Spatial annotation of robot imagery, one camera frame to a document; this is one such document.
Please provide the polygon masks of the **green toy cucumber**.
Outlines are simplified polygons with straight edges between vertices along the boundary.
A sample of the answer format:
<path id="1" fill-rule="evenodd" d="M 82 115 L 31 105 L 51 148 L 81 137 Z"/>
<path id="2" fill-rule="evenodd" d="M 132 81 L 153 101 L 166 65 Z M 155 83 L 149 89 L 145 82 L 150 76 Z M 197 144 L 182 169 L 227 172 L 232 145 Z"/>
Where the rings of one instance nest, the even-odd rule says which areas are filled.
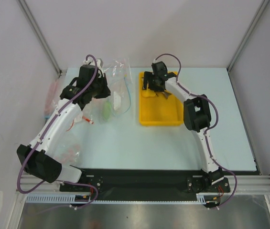
<path id="1" fill-rule="evenodd" d="M 111 111 L 111 103 L 109 101 L 105 101 L 102 107 L 102 118 L 105 122 L 109 121 L 112 117 Z"/>

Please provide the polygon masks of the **clear blue-zipper bag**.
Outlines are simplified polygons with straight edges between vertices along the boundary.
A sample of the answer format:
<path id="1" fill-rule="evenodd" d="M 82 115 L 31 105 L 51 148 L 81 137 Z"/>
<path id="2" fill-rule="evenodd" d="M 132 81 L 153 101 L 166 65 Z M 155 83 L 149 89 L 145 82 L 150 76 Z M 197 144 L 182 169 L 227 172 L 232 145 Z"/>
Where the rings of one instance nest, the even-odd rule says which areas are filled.
<path id="1" fill-rule="evenodd" d="M 100 105 L 100 122 L 107 123 L 113 118 L 119 118 L 127 113 L 131 108 L 131 86 L 133 79 L 130 70 L 129 58 L 114 59 L 109 64 L 104 73 L 107 77 L 108 88 L 111 90 L 111 95 L 102 100 Z M 112 117 L 105 122 L 102 118 L 102 107 L 105 101 L 111 103 Z"/>

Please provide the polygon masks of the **yellow toy pear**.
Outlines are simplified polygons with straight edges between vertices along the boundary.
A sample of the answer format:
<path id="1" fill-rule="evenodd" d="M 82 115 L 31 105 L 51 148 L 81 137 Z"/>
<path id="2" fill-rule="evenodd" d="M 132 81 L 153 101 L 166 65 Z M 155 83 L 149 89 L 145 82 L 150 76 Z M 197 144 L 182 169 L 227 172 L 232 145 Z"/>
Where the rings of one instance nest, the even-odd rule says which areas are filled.
<path id="1" fill-rule="evenodd" d="M 141 95 L 142 95 L 144 98 L 149 98 L 149 97 L 155 97 L 155 96 L 156 96 L 156 93 L 155 93 L 155 91 L 153 91 L 153 90 L 146 89 L 146 90 L 142 90 L 142 91 L 141 91 Z"/>

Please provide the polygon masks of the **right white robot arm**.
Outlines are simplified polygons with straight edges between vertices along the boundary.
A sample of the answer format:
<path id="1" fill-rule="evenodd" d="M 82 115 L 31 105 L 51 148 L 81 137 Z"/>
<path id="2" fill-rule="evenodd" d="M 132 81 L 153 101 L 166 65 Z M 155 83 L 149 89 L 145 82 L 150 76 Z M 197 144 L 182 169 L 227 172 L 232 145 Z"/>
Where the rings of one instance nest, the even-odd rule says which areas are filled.
<path id="1" fill-rule="evenodd" d="M 196 141 L 201 159 L 201 187 L 214 191 L 224 179 L 222 166 L 213 153 L 210 137 L 214 104 L 205 94 L 196 95 L 178 81 L 162 61 L 154 60 L 152 71 L 139 74 L 139 123 L 143 126 L 184 124 Z"/>

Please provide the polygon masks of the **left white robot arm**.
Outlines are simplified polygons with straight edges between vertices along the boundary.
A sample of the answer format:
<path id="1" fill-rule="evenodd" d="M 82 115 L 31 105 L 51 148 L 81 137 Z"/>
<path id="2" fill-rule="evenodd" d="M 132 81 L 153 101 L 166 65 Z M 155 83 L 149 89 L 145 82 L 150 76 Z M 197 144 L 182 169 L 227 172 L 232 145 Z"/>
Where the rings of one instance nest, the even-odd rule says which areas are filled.
<path id="1" fill-rule="evenodd" d="M 79 75 L 62 91 L 58 106 L 40 133 L 28 144 L 20 145 L 17 156 L 24 172 L 43 181 L 67 181 L 77 191 L 87 186 L 82 171 L 58 161 L 56 149 L 74 119 L 93 98 L 110 96 L 106 75 L 99 64 L 83 64 Z"/>

